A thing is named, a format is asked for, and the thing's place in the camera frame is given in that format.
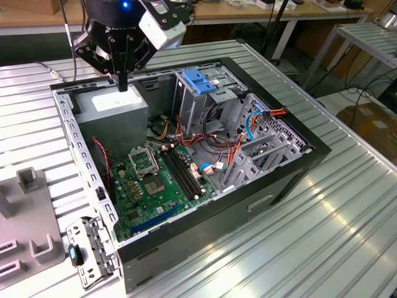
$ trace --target blue latch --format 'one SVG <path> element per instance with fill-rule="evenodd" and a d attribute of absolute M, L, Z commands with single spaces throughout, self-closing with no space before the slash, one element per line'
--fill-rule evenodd
<path fill-rule="evenodd" d="M 184 70 L 182 75 L 197 94 L 206 94 L 217 90 L 216 86 L 209 83 L 207 78 L 198 70 Z"/>

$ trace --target workbench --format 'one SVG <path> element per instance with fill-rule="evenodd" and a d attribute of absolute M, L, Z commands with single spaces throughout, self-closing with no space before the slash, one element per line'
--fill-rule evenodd
<path fill-rule="evenodd" d="M 332 152 L 279 204 L 130 297 L 389 297 L 397 286 L 396 166 L 245 43 L 161 51 L 147 68 L 223 56 L 244 68 Z M 71 60 L 47 64 L 71 79 Z M 96 76 L 81 60 L 78 68 L 78 79 Z M 0 179 L 27 166 L 45 171 L 66 248 L 65 228 L 92 209 L 61 128 L 48 87 L 52 83 L 38 64 L 0 68 Z M 123 297 L 123 282 L 114 276 L 84 292 L 67 258 L 4 289 L 0 297 L 35 294 Z"/>
<path fill-rule="evenodd" d="M 336 25 L 311 64 L 305 82 L 302 85 L 304 89 L 308 87 L 316 70 L 337 37 L 344 38 L 345 42 L 329 64 L 329 70 L 338 63 L 350 45 L 356 45 L 377 59 L 375 65 L 368 72 L 369 75 L 362 86 L 376 73 L 382 63 L 390 68 L 397 68 L 397 32 L 386 30 L 374 23 Z"/>
<path fill-rule="evenodd" d="M 70 24 L 70 31 L 79 32 L 83 15 L 79 0 L 68 0 L 65 11 Z M 279 59 L 284 48 L 299 20 L 325 20 L 325 19 L 358 19 L 358 23 L 364 23 L 373 12 L 369 7 L 363 11 L 348 9 L 347 11 L 328 12 L 306 0 L 304 4 L 297 5 L 293 11 L 285 11 L 281 21 L 287 21 L 287 26 L 281 36 L 273 54 L 273 59 Z M 190 25 L 211 24 L 242 24 L 252 22 L 268 22 L 271 9 L 263 10 L 255 5 L 237 8 L 222 1 L 220 3 L 199 2 L 195 5 L 195 17 Z M 54 16 L 39 14 L 6 7 L 0 12 L 0 35 L 21 34 L 49 34 L 64 32 L 65 27 L 61 12 Z"/>

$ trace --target yellow wire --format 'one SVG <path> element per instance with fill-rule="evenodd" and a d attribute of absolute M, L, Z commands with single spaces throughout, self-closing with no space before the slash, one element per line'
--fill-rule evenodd
<path fill-rule="evenodd" d="M 166 122 L 166 126 L 164 128 L 164 132 L 161 134 L 160 137 L 157 137 L 156 140 L 162 140 L 163 138 L 166 137 L 168 131 L 168 121 Z"/>

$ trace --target motherboard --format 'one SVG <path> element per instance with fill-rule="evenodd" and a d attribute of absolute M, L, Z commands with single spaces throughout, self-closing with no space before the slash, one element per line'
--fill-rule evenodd
<path fill-rule="evenodd" d="M 114 230 L 118 241 L 216 196 L 183 146 L 168 151 L 150 150 L 135 150 L 111 167 L 115 177 L 118 222 Z"/>

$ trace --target ram slot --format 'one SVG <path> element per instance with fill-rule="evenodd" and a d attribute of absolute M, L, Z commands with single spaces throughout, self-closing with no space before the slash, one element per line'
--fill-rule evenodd
<path fill-rule="evenodd" d="M 162 158 L 189 200 L 195 195 L 201 195 L 200 188 L 192 175 L 173 151 L 162 153 Z"/>

